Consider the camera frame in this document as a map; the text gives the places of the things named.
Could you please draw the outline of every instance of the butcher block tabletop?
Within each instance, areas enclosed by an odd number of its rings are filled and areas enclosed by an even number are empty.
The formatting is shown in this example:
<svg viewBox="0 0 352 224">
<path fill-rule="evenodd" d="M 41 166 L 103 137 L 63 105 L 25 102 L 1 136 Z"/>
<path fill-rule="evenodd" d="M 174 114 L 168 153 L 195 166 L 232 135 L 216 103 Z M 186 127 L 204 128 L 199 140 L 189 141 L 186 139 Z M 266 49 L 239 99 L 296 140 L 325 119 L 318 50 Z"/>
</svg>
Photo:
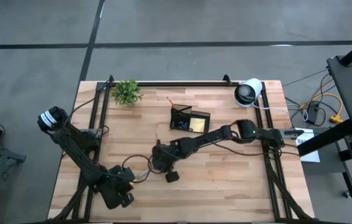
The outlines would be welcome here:
<svg viewBox="0 0 352 224">
<path fill-rule="evenodd" d="M 281 82 L 264 81 L 271 107 L 287 110 Z M 97 82 L 81 82 L 75 107 L 92 99 Z M 141 87 L 141 101 L 132 106 L 120 106 L 109 99 L 105 125 L 110 131 L 103 136 L 99 163 L 107 169 L 121 164 L 128 156 L 150 156 L 156 140 L 167 144 L 181 137 L 196 137 L 199 134 L 169 129 L 171 103 L 193 106 L 194 111 L 211 114 L 209 131 L 231 124 L 237 119 L 257 122 L 254 108 L 241 108 L 234 101 L 235 87 L 228 86 L 176 86 Z M 77 110 L 72 124 L 80 129 L 88 128 L 92 102 Z M 102 106 L 98 104 L 97 123 Z M 274 128 L 290 128 L 289 115 L 280 110 L 271 110 Z M 264 111 L 263 123 L 267 125 Z M 260 153 L 260 141 L 251 144 L 219 142 L 235 151 Z M 287 146 L 282 149 L 297 153 Z M 281 156 L 283 173 L 288 191 L 303 208 L 313 216 L 300 158 L 292 154 Z M 143 158 L 127 161 L 135 174 L 147 169 Z M 269 187 L 263 155 L 239 156 L 211 145 L 203 147 L 174 167 L 180 179 L 167 183 L 164 174 L 150 174 L 148 179 L 134 185 L 135 201 L 128 207 L 119 206 L 109 210 L 100 194 L 93 196 L 91 222 L 272 222 Z M 73 196 L 77 188 L 80 169 L 65 156 L 59 166 L 49 218 L 56 216 Z M 282 198 L 277 191 L 281 217 L 285 217 Z M 83 215 L 85 204 L 80 206 Z"/>
</svg>

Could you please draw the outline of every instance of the white paper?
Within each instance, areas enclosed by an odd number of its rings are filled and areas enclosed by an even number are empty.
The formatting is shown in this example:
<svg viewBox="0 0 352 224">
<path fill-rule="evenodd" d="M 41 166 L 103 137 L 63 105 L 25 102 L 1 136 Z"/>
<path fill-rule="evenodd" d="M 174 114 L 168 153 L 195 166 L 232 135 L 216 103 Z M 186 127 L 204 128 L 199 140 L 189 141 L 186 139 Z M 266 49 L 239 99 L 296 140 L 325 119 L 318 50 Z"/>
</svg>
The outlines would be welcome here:
<svg viewBox="0 0 352 224">
<path fill-rule="evenodd" d="M 303 134 L 299 135 L 299 137 L 296 138 L 297 146 L 314 137 L 314 133 L 312 129 L 305 129 L 305 128 L 296 128 L 296 129 L 304 131 Z M 318 155 L 318 151 L 314 151 L 305 156 L 302 156 L 300 160 L 302 162 L 320 162 L 320 157 Z"/>
</svg>

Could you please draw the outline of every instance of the security camera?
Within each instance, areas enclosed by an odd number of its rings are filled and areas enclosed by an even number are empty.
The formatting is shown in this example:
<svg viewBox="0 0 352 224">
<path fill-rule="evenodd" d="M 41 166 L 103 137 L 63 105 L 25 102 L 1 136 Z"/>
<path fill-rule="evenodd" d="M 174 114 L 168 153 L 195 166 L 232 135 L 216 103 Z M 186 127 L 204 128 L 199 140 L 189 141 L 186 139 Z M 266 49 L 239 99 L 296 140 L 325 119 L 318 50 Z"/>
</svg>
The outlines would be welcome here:
<svg viewBox="0 0 352 224">
<path fill-rule="evenodd" d="M 241 81 L 234 91 L 235 101 L 239 106 L 250 107 L 259 97 L 262 89 L 262 82 L 257 78 Z"/>
</svg>

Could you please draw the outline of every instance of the concrete floor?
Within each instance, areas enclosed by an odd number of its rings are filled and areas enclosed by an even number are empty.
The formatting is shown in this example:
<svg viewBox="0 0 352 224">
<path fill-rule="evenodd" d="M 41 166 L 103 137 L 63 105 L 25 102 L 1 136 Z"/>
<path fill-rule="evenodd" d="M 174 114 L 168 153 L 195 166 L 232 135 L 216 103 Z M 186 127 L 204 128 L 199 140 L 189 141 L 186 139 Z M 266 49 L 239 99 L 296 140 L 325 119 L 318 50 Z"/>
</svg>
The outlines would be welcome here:
<svg viewBox="0 0 352 224">
<path fill-rule="evenodd" d="M 88 43 L 98 0 L 1 0 L 0 44 Z M 159 1 L 107 0 L 97 42 L 352 40 L 352 0 Z M 326 66 L 352 45 L 95 49 L 87 80 L 299 79 Z M 27 154 L 0 186 L 0 223 L 44 220 L 60 149 L 37 127 L 37 116 L 57 105 L 71 110 L 85 49 L 0 50 L 0 123 L 5 145 Z M 286 86 L 302 103 L 323 75 Z M 338 108 L 333 98 L 325 103 Z M 328 115 L 332 112 L 325 108 Z M 342 118 L 348 118 L 346 112 Z M 296 117 L 296 126 L 303 121 Z M 315 215 L 352 223 L 352 199 L 341 174 L 307 175 Z"/>
</svg>

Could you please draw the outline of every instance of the potted plant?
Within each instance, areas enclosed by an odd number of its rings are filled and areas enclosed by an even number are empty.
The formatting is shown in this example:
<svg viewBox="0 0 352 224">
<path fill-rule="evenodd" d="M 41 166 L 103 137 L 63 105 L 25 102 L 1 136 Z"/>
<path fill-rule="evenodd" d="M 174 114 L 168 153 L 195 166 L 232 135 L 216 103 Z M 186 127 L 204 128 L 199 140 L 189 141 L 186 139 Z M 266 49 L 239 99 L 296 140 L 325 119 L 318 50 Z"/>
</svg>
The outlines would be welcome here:
<svg viewBox="0 0 352 224">
<path fill-rule="evenodd" d="M 121 81 L 112 90 L 116 104 L 131 105 L 143 97 L 135 80 Z"/>
</svg>

